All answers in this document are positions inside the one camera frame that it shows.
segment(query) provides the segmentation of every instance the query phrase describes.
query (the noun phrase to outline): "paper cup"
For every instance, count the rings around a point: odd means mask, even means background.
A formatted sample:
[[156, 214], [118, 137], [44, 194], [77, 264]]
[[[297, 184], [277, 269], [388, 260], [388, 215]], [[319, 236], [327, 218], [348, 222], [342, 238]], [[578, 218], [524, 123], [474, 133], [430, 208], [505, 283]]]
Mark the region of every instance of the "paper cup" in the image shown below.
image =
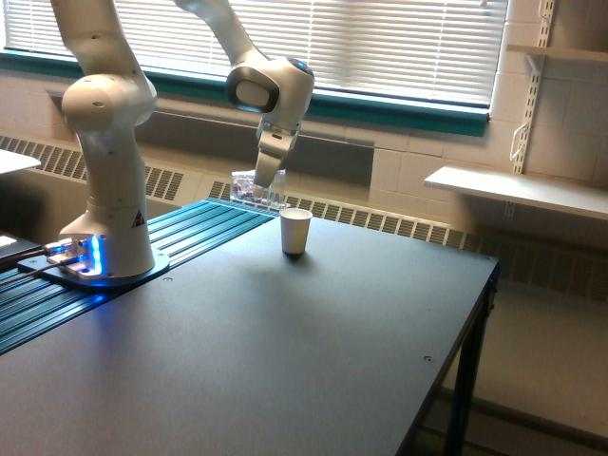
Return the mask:
[[313, 213], [305, 209], [289, 208], [283, 209], [279, 214], [283, 252], [290, 255], [303, 254]]

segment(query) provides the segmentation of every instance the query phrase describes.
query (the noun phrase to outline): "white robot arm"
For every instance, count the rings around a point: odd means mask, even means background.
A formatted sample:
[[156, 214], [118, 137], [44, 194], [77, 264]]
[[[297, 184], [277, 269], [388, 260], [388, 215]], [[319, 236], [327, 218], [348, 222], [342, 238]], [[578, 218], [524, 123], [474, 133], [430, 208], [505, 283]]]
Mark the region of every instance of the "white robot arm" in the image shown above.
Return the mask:
[[257, 138], [255, 184], [268, 187], [294, 148], [314, 88], [313, 72], [296, 59], [269, 59], [252, 43], [228, 0], [174, 0], [196, 14], [215, 33], [232, 70], [229, 100], [239, 109], [262, 114]]
[[53, 0], [57, 25], [85, 77], [66, 92], [62, 109], [86, 163], [86, 212], [65, 227], [72, 250], [49, 260], [82, 279], [143, 274], [155, 265], [147, 229], [145, 174], [135, 125], [154, 111], [156, 90], [124, 38], [113, 0]]

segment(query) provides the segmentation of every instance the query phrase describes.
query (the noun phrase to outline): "white shelf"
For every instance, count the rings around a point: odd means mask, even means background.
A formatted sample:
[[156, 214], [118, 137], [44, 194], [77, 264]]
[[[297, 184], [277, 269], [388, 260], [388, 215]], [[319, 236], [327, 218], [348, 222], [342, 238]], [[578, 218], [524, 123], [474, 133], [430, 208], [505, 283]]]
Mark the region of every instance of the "white shelf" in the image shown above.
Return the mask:
[[32, 157], [0, 149], [0, 174], [34, 168], [36, 166], [40, 166], [40, 162]]
[[510, 50], [513, 52], [523, 52], [529, 55], [538, 55], [554, 59], [608, 63], [608, 52], [597, 52], [594, 50], [571, 49], [567, 47], [537, 47], [520, 45], [507, 45], [506, 50]]
[[444, 166], [428, 176], [425, 184], [467, 195], [608, 220], [607, 190], [558, 180]]

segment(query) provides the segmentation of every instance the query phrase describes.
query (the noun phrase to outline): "desk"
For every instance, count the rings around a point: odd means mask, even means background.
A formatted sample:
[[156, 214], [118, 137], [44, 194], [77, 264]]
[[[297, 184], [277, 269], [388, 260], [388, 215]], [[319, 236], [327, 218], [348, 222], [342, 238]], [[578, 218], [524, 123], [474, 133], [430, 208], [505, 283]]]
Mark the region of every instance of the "desk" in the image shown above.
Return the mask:
[[0, 356], [3, 455], [405, 454], [463, 344], [466, 427], [497, 262], [279, 220]]
[[0, 174], [12, 173], [13, 171], [20, 171], [36, 166], [40, 166], [40, 162], [33, 157], [0, 149]]

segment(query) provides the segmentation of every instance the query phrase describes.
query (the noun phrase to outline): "teal window frame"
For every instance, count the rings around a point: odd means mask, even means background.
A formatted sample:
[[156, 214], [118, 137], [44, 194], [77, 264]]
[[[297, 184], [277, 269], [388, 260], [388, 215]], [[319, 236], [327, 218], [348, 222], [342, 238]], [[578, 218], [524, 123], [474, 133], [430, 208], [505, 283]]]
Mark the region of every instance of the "teal window frame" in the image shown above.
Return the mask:
[[[74, 80], [83, 77], [81, 68], [73, 58], [10, 49], [0, 51], [0, 69]], [[143, 71], [161, 95], [228, 103], [223, 78], [145, 66]], [[489, 109], [316, 89], [309, 115], [335, 121], [349, 120], [482, 137], [489, 120]]]

